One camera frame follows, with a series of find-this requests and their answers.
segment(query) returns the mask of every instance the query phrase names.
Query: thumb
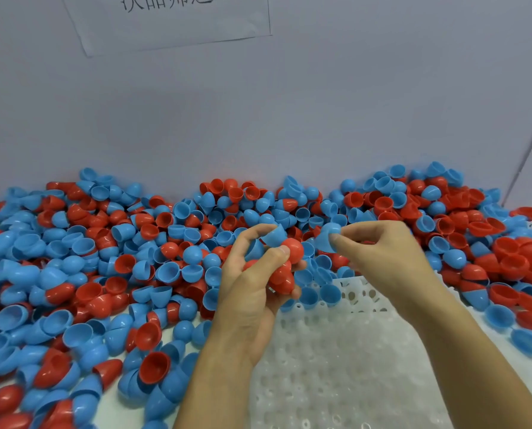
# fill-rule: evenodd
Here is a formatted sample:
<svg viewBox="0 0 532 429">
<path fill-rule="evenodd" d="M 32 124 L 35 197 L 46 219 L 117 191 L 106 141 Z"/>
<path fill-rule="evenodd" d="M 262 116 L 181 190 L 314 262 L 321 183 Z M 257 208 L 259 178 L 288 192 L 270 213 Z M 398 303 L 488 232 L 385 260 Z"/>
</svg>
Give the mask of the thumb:
<svg viewBox="0 0 532 429">
<path fill-rule="evenodd" d="M 264 255 L 243 274 L 246 274 L 252 282 L 263 287 L 274 271 L 284 265 L 290 257 L 290 249 L 285 245 L 269 248 Z"/>
<path fill-rule="evenodd" d="M 371 250 L 370 246 L 359 244 L 339 233 L 330 234 L 329 242 L 335 251 L 347 257 L 356 266 L 361 266 L 362 258 L 366 255 L 368 249 Z"/>
</svg>

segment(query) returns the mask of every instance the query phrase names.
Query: hand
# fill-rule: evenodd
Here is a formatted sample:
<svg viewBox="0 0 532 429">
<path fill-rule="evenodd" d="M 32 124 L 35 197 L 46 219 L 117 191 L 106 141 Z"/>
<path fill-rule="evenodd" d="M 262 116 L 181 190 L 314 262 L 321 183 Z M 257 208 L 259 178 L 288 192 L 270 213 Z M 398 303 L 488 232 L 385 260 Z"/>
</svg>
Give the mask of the hand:
<svg viewBox="0 0 532 429">
<path fill-rule="evenodd" d="M 301 295 L 298 286 L 294 286 L 291 295 L 279 295 L 267 287 L 272 273 L 288 260 L 290 251 L 286 246 L 268 249 L 253 266 L 242 271 L 250 243 L 275 228 L 273 224 L 258 224 L 236 238 L 222 267 L 218 309 L 212 325 L 212 339 L 247 355 L 252 366 L 258 363 L 270 342 L 280 306 Z M 303 260 L 294 265 L 295 269 L 305 266 Z"/>
<path fill-rule="evenodd" d="M 366 221 L 330 235 L 336 251 L 347 257 L 408 322 L 413 323 L 431 304 L 456 304 L 435 276 L 409 229 L 399 221 Z M 374 245 L 359 244 L 372 241 Z"/>
</svg>

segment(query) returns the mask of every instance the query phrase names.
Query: pile of plastic eggs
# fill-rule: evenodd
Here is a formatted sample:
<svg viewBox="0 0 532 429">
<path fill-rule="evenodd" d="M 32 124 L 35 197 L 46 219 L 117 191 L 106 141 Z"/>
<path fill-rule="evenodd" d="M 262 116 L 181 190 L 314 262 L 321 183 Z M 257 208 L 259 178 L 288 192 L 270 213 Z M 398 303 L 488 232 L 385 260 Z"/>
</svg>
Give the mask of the pile of plastic eggs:
<svg viewBox="0 0 532 429">
<path fill-rule="evenodd" d="M 209 334 L 222 264 L 258 223 L 276 228 L 252 242 L 246 266 L 287 245 L 290 260 L 269 286 L 283 294 L 300 286 L 308 310 L 337 304 L 333 280 L 356 275 L 331 233 L 404 221 L 445 283 L 532 355 L 532 208 L 506 210 L 498 189 L 464 186 L 462 173 L 438 162 L 411 172 L 394 165 L 327 195 L 290 176 L 272 191 L 215 179 L 175 203 L 139 183 L 123 190 L 89 168 L 79 179 L 45 191 L 11 187 L 0 200 L 0 382 L 15 381 L 0 387 L 0 429 L 91 428 L 119 375 L 120 396 L 144 405 L 145 420 L 159 427 L 196 363 L 185 345 L 199 349 Z M 301 259 L 307 268 L 291 272 Z M 511 330 L 515 321 L 521 328 Z M 166 327 L 173 340 L 163 344 Z M 124 361 L 113 358 L 124 352 Z"/>
</svg>

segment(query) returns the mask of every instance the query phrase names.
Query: person's left arm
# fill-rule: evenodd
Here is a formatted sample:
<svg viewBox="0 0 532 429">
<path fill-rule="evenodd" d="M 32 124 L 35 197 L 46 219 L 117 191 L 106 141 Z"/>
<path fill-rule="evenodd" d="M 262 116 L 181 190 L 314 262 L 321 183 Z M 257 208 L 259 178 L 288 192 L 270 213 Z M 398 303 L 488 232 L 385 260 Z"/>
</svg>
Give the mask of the person's left arm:
<svg viewBox="0 0 532 429">
<path fill-rule="evenodd" d="M 268 289 L 268 279 L 289 257 L 286 246 L 270 248 L 243 271 L 250 243 L 275 225 L 259 224 L 236 239 L 222 267 L 222 281 L 212 329 L 201 351 L 174 429 L 243 429 L 252 369 L 270 342 L 276 313 L 290 296 Z M 300 261 L 298 269 L 305 267 Z"/>
</svg>

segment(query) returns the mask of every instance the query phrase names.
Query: person's right arm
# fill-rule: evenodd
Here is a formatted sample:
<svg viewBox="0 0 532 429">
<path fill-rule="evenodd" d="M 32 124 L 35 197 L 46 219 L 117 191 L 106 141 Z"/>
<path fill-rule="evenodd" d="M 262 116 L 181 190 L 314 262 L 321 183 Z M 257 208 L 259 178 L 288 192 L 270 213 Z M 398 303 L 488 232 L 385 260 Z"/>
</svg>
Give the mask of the person's right arm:
<svg viewBox="0 0 532 429">
<path fill-rule="evenodd" d="M 330 241 L 419 333 L 456 429 L 532 429 L 532 394 L 436 277 L 404 223 L 356 223 Z"/>
</svg>

